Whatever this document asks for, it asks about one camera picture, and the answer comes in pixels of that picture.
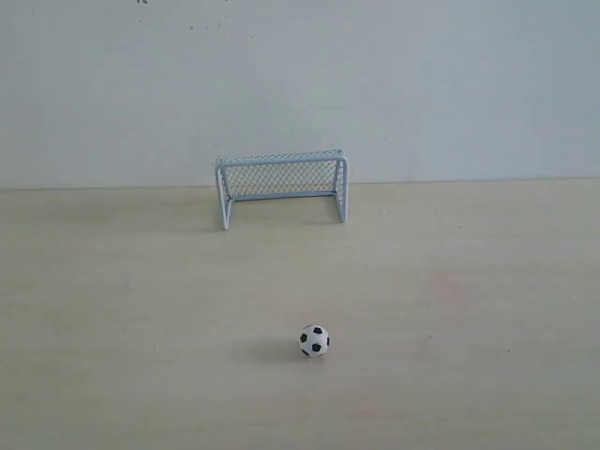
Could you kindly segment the black and white soccer ball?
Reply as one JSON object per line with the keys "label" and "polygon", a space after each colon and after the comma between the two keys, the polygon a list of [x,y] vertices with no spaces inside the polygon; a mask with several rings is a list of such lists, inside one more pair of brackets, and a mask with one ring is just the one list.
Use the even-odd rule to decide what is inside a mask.
{"label": "black and white soccer ball", "polygon": [[320,324],[305,326],[300,333],[299,348],[305,357],[317,358],[326,354],[330,347],[330,336]]}

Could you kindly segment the small white soccer goal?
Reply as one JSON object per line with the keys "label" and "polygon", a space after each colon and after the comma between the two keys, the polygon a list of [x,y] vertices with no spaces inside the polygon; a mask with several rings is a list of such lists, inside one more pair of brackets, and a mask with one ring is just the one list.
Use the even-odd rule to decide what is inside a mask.
{"label": "small white soccer goal", "polygon": [[349,215],[349,171],[341,149],[218,157],[215,180],[222,229],[230,228],[235,203],[297,198],[331,198],[339,221]]}

